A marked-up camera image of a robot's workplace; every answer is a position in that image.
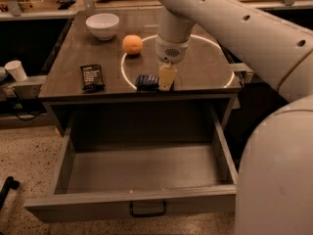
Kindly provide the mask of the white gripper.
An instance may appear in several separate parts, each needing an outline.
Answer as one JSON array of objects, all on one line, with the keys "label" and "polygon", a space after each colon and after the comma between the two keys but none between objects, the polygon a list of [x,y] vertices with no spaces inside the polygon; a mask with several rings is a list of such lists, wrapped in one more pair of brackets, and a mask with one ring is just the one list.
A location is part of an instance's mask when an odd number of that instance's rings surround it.
[{"label": "white gripper", "polygon": [[177,74],[174,64],[178,64],[184,59],[188,45],[189,41],[173,43],[164,40],[160,35],[156,37],[156,54],[158,59],[163,62],[158,69],[158,87],[161,91],[170,90]]}]

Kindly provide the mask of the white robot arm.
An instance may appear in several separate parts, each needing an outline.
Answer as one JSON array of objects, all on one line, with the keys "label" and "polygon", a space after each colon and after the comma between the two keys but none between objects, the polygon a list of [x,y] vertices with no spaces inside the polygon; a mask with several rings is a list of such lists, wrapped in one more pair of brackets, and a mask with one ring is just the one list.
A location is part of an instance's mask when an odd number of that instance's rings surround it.
[{"label": "white robot arm", "polygon": [[236,235],[313,235],[312,33],[236,0],[158,0],[157,54],[185,47],[200,25],[287,104],[262,121],[244,149]]}]

